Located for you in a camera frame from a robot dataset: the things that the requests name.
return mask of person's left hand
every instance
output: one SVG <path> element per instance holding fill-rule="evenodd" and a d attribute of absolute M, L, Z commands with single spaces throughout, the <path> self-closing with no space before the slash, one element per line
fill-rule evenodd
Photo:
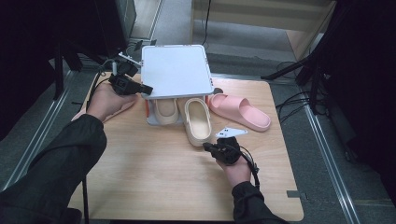
<path fill-rule="evenodd" d="M 102 122 L 106 117 L 121 110 L 123 105 L 132 104 L 137 95 L 117 95 L 110 84 L 102 83 L 96 87 L 88 107 L 87 114 L 92 115 Z"/>

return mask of beige shoe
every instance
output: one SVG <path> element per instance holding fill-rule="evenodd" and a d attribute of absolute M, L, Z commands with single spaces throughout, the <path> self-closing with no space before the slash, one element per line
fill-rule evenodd
<path fill-rule="evenodd" d="M 178 119 L 176 99 L 154 100 L 154 114 L 161 125 L 175 123 Z"/>
<path fill-rule="evenodd" d="M 201 147 L 203 143 L 210 142 L 212 125 L 205 101 L 199 98 L 179 98 L 177 106 L 190 143 L 195 147 Z"/>

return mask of wooden desk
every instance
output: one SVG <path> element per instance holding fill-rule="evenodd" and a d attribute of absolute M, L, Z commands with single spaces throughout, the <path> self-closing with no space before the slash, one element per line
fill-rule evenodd
<path fill-rule="evenodd" d="M 191 42 L 193 21 L 206 19 L 208 3 L 192 1 Z M 294 55 L 300 60 L 325 31 L 334 7 L 332 0 L 213 0 L 209 20 L 287 30 Z"/>
<path fill-rule="evenodd" d="M 246 96 L 272 119 L 268 131 L 248 130 L 237 140 L 260 168 L 266 204 L 286 220 L 301 220 L 300 199 L 287 196 L 287 190 L 297 188 L 268 83 L 222 78 L 213 78 L 213 83 L 225 93 Z M 211 120 L 215 133 L 225 126 L 246 129 L 214 113 Z M 233 220 L 232 189 L 225 174 L 210 153 L 189 143 L 184 126 L 148 125 L 140 98 L 106 122 L 105 132 L 106 151 L 87 177 L 91 218 Z M 83 211 L 81 192 L 78 187 L 69 206 Z"/>

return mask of sleeve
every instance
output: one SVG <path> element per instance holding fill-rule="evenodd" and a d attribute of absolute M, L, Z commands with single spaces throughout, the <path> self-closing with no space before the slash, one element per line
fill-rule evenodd
<path fill-rule="evenodd" d="M 264 203 L 262 193 L 250 182 L 243 182 L 233 188 L 233 219 L 235 223 L 288 223 L 274 215 Z"/>
<path fill-rule="evenodd" d="M 0 220 L 58 220 L 78 184 L 105 151 L 103 128 L 103 123 L 90 115 L 68 123 L 34 157 L 27 174 L 0 193 Z"/>

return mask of wooden tabletop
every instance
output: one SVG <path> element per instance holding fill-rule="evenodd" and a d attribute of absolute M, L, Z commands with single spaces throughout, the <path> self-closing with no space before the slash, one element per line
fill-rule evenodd
<path fill-rule="evenodd" d="M 271 118 L 270 129 L 257 133 L 211 112 L 214 133 L 224 127 L 248 131 L 236 139 L 260 168 L 261 191 L 272 212 L 289 221 L 303 219 L 300 199 L 287 195 L 297 188 L 268 83 L 213 78 L 213 84 L 248 98 Z M 190 144 L 184 125 L 148 125 L 145 110 L 139 98 L 105 123 L 107 148 L 87 176 L 90 218 L 233 220 L 232 188 L 215 159 Z M 81 186 L 69 207 L 83 211 Z"/>

